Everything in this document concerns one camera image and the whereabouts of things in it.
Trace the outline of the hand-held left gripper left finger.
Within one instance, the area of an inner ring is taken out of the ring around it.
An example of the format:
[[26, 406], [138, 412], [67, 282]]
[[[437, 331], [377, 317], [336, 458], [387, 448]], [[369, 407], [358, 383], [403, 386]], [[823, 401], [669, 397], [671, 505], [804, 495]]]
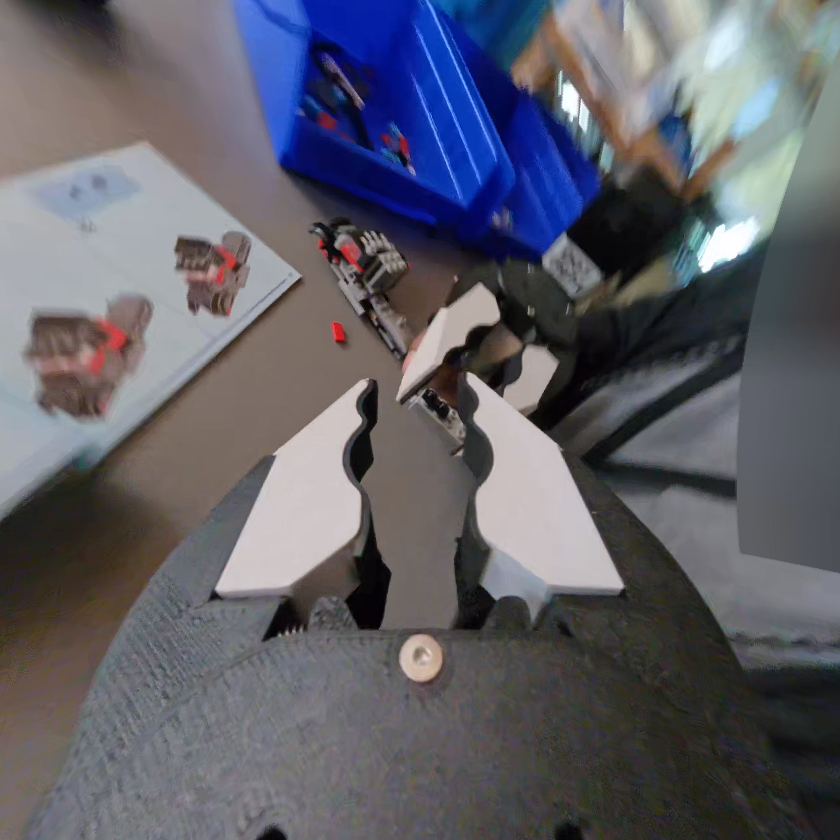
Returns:
[[343, 600], [362, 583], [378, 385], [362, 379], [273, 454], [216, 584], [222, 599]]

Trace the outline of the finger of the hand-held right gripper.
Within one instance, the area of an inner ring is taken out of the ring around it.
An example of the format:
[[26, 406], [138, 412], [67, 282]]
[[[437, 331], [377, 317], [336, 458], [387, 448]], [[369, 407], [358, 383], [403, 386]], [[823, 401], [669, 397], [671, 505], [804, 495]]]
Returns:
[[406, 401], [425, 387], [451, 354], [481, 343], [500, 320], [496, 295], [483, 284], [470, 288], [457, 300], [438, 309], [427, 326], [425, 351], [427, 373], [422, 379], [401, 379], [395, 401]]
[[522, 415], [533, 413], [560, 366], [553, 353], [542, 345], [524, 346], [518, 360], [519, 373], [504, 386], [502, 398]]

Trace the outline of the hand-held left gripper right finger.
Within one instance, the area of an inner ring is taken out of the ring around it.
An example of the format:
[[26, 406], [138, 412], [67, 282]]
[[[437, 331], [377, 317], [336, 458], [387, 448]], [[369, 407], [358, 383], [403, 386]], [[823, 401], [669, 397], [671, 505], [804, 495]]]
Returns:
[[458, 540], [459, 613], [474, 622], [515, 597], [534, 620], [556, 595], [624, 593], [561, 447], [475, 374], [459, 378], [458, 414], [475, 480]]

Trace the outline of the light grey brick plate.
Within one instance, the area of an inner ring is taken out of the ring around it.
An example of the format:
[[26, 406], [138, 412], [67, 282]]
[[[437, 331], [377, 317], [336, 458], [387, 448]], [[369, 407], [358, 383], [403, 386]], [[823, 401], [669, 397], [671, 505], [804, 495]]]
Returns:
[[408, 410], [433, 429], [450, 457], [460, 457], [466, 441], [466, 426], [457, 410], [433, 388], [414, 394], [406, 403]]

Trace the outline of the toy brick truck model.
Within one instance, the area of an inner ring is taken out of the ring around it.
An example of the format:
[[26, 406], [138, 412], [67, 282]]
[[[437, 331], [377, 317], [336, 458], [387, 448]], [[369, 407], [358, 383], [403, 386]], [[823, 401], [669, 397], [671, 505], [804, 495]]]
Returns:
[[309, 232], [353, 311], [403, 362], [415, 333], [408, 320], [394, 309], [388, 293], [410, 270], [404, 255], [380, 231], [356, 227], [347, 217], [317, 222]]

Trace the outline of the grey-brown desk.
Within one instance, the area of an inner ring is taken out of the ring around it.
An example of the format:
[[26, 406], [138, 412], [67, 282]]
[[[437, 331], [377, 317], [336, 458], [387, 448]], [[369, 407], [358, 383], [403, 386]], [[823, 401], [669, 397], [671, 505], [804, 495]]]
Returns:
[[[257, 460], [362, 377], [380, 386], [364, 479], [392, 571], [384, 627], [447, 627], [469, 477], [396, 405], [396, 361], [335, 287], [309, 225], [347, 216], [413, 264], [392, 300], [422, 327], [478, 260], [277, 165], [229, 2], [2, 2], [2, 175], [146, 140], [301, 280], [86, 476], [2, 523], [2, 838], [54, 783], [97, 666], [173, 549]], [[341, 322], [346, 343], [333, 342]]]

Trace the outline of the blue plastic bin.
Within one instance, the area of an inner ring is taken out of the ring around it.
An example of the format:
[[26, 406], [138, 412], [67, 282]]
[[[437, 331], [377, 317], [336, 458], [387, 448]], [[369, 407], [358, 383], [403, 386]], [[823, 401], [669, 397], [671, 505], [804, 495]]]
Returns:
[[[493, 257], [539, 259], [601, 190], [569, 135], [429, 2], [233, 2], [269, 141], [288, 170]], [[373, 69], [416, 176], [298, 113], [318, 39]]]

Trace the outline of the pile of loose bricks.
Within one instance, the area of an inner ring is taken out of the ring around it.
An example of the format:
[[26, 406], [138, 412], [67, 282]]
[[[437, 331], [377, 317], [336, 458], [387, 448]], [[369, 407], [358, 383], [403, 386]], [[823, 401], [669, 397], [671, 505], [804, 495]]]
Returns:
[[320, 128], [402, 167], [415, 177], [411, 146], [398, 125], [375, 120], [369, 106], [373, 69], [333, 41], [318, 39], [308, 51], [311, 69], [298, 113]]

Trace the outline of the brick instruction booklet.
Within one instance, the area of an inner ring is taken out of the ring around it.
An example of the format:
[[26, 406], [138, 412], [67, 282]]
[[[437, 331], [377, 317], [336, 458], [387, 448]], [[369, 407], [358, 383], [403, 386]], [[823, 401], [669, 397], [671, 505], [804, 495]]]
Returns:
[[147, 143], [2, 179], [2, 518], [101, 461], [301, 273]]

